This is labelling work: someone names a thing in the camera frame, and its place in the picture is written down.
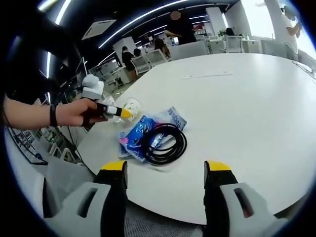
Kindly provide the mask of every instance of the dark hair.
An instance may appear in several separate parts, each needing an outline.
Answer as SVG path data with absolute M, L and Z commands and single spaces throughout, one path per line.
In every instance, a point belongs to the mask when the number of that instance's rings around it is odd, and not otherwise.
M 140 49 L 138 49 L 138 48 L 134 49 L 134 55 L 135 55 L 135 57 L 139 57 L 141 55 Z
M 160 49 L 162 51 L 162 48 L 164 47 L 164 42 L 162 39 L 156 39 L 155 40 L 155 50 Z
M 227 28 L 227 29 L 226 29 L 226 34 L 227 34 L 228 36 L 235 36 L 235 33 L 234 33 L 234 31 L 232 30 L 232 28 Z

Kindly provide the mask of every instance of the monitor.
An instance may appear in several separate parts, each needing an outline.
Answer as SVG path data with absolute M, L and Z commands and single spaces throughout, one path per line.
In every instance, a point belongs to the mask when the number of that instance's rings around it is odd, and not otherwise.
M 81 86 L 83 79 L 88 75 L 87 68 L 85 67 L 84 58 L 82 57 L 76 69 L 77 85 Z

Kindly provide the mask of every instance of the human hand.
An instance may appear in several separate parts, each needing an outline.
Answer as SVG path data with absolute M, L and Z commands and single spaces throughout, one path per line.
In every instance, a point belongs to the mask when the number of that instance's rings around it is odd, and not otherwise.
M 56 108 L 56 119 L 59 126 L 84 126 L 90 123 L 107 121 L 97 110 L 97 104 L 83 98 Z

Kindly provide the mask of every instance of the finger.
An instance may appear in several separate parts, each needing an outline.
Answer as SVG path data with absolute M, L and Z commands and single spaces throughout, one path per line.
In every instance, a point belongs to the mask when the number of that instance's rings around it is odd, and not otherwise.
M 97 118 L 97 117 L 94 117 L 94 118 L 90 118 L 89 123 L 105 122 L 105 121 L 108 121 L 108 119 L 107 119 L 107 118 Z
M 95 103 L 94 101 L 87 98 L 83 98 L 82 101 L 84 101 L 84 103 L 88 106 L 89 109 L 97 110 L 98 106 L 97 103 Z

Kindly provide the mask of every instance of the white round table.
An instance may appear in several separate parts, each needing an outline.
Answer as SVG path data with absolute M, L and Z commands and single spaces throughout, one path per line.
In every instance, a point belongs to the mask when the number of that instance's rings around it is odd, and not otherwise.
M 206 224 L 203 163 L 222 161 L 278 213 L 298 201 L 316 171 L 316 84 L 291 60 L 216 54 L 158 65 L 118 100 L 156 114 L 174 106 L 188 124 L 188 148 L 168 172 L 128 161 L 129 200 L 160 215 Z M 78 150 L 98 173 L 117 160 L 113 121 L 94 125 Z

